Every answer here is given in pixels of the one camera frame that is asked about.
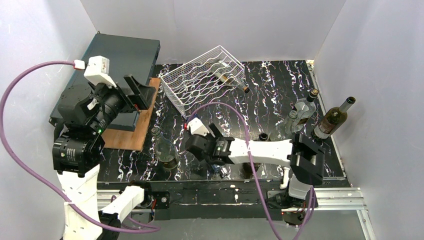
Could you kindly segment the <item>brown wooden board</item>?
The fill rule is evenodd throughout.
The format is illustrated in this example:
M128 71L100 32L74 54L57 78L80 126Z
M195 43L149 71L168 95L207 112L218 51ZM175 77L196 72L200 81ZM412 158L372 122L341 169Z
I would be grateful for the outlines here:
M102 138L105 141L105 148L131 151L143 150L160 84L161 80L159 78L150 80L149 85L155 87L155 93L149 108L134 114L133 123L135 124L133 125L133 131L120 130L112 126L104 131Z

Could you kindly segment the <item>clear bottle in rack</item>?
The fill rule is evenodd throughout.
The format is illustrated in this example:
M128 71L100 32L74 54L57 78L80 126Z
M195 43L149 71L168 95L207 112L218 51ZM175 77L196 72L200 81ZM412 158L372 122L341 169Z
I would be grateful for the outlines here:
M240 80L237 74L233 74L234 68L229 64L223 62L222 60L216 60L211 63L210 72L223 84L236 87L242 90L244 93L249 93L250 88L244 83L243 80Z

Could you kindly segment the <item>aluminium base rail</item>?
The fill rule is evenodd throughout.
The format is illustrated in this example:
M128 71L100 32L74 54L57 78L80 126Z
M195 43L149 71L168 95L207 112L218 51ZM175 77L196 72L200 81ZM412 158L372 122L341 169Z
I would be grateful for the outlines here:
M156 209L159 220L170 219L251 219L264 218L261 201L255 189L229 188L174 192L157 191L153 195L159 202ZM315 189L315 211L356 211L365 239L376 238L360 188L330 187Z

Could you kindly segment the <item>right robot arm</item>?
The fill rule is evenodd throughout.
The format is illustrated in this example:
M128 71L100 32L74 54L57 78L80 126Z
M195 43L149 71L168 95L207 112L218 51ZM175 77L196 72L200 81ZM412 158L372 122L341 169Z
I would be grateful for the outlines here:
M282 191L265 200L272 209L306 209L318 204L308 197L312 196L311 187L323 184L325 151L303 134L281 141L249 143L233 137L193 134L185 149L210 165L272 164L289 170L292 175L283 175Z

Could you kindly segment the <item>clear square liquor bottle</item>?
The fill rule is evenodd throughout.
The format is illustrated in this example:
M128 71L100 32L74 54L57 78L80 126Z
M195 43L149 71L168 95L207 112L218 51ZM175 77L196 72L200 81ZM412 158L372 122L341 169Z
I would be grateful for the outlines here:
M313 88L309 91L308 96L300 98L294 104L293 110L297 112L296 125L293 127L294 132L299 132L311 118L317 109L315 100L319 95L319 90Z

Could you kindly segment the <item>olive wine bottle far right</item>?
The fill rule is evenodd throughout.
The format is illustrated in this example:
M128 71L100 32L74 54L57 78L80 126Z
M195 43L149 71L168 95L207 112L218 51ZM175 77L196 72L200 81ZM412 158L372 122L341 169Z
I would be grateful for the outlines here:
M317 140L330 137L347 120L347 111L355 102L356 99L349 96L339 107L329 109L311 132L312 137Z

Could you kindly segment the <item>dark green wine bottle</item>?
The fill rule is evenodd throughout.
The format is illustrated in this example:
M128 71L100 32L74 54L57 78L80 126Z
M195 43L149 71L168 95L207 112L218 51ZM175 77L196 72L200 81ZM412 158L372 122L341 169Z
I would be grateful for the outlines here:
M265 132L262 132L258 135L258 138L255 139L256 142L269 142L270 138L269 135ZM262 164L261 163L257 163L254 162L253 163L253 167L255 172L258 171L258 169L260 168ZM252 171L252 167L251 167L251 163L250 162L244 162L242 164L242 170L243 170L243 175L245 179L250 179L253 176L253 171Z

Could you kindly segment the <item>clear round bottle front left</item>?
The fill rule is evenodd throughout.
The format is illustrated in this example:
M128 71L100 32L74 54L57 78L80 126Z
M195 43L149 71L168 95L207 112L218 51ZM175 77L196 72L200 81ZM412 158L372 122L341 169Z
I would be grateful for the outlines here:
M164 137L158 126L153 127L151 133L153 135L156 158L162 163L164 169L175 169L180 161L176 146Z

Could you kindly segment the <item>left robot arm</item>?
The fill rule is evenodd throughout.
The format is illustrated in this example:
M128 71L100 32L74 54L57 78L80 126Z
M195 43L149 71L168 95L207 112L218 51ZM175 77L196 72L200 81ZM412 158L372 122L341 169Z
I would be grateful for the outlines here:
M104 82L74 84L59 98L62 121L55 127L52 159L68 197L65 240L116 240L116 228L135 207L153 197L149 183L133 180L114 201L98 209L97 180L105 146L102 134L118 114L147 110L157 92L132 75L125 75L124 80L124 88Z

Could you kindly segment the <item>clear short bottle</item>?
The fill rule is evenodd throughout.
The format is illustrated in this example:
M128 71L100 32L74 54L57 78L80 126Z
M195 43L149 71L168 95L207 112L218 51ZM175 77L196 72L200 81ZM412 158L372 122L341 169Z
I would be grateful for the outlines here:
M293 127L295 125L296 119L298 118L298 112L296 110L291 110L283 122L281 122L276 129L279 133L291 134L293 132Z

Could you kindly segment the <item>blue glass bottle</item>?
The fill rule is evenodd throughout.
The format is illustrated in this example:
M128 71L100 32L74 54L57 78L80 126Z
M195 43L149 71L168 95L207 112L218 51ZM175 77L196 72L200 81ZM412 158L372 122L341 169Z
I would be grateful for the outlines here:
M225 178L226 176L228 176L230 174L225 165L213 164L213 165L211 165L211 167L212 167L214 173L218 174L222 178Z

